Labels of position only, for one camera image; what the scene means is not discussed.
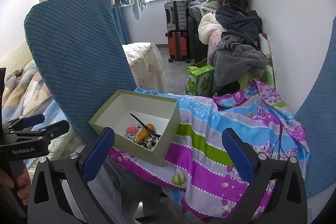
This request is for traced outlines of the person's left hand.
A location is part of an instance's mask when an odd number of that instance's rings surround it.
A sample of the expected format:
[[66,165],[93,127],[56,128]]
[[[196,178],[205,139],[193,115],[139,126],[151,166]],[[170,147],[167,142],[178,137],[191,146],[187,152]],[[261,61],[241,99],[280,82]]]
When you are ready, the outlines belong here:
[[20,162],[20,164],[22,166],[22,173],[15,181],[3,169],[0,169],[1,185],[11,189],[17,186],[19,188],[17,196],[21,199],[23,205],[27,206],[29,203],[31,180],[25,164],[23,162]]

